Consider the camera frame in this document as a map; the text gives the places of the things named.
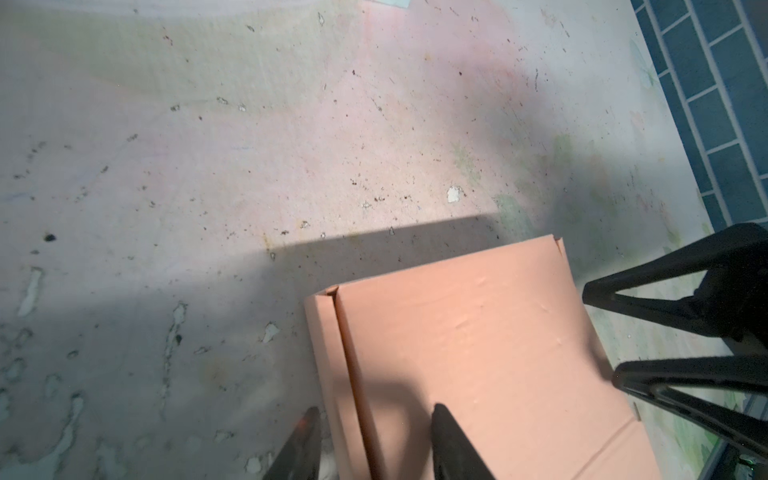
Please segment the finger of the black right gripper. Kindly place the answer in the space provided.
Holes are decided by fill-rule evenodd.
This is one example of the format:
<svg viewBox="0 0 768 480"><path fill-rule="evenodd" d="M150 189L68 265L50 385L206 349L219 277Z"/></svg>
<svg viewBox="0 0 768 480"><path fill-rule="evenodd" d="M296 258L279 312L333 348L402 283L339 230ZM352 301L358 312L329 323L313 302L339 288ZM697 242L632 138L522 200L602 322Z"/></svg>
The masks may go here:
<svg viewBox="0 0 768 480"><path fill-rule="evenodd" d="M631 361L612 377L618 390L718 435L759 460L767 459L767 422L703 397L706 391L767 396L765 355Z"/></svg>
<svg viewBox="0 0 768 480"><path fill-rule="evenodd" d="M621 290L703 272L692 295L677 300ZM689 333L767 337L767 230L740 223L656 260L585 284L583 303Z"/></svg>

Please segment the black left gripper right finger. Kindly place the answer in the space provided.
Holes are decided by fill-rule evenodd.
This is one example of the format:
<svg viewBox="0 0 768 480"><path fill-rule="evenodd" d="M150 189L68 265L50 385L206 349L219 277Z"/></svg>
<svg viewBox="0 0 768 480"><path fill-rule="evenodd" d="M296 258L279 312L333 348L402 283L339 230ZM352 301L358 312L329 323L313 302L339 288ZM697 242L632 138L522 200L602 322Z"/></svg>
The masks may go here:
<svg viewBox="0 0 768 480"><path fill-rule="evenodd" d="M430 439L436 480L495 479L454 416L442 403L434 406Z"/></svg>

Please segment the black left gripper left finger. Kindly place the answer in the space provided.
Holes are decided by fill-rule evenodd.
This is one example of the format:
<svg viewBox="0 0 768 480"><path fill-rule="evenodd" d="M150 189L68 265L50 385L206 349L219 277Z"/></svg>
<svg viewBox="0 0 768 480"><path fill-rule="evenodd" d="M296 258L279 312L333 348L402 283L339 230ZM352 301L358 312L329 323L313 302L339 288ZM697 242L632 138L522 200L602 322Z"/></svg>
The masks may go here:
<svg viewBox="0 0 768 480"><path fill-rule="evenodd" d="M297 422L263 479L318 480L321 440L320 410L313 406Z"/></svg>

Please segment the pink cardboard box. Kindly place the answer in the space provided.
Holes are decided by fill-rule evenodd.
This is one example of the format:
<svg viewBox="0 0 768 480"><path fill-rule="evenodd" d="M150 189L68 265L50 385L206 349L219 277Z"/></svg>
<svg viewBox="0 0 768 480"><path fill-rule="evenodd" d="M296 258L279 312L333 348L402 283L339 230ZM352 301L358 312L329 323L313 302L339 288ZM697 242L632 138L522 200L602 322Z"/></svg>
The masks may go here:
<svg viewBox="0 0 768 480"><path fill-rule="evenodd" d="M437 404L498 479L660 475L556 237L333 286L305 312L343 479L431 478Z"/></svg>

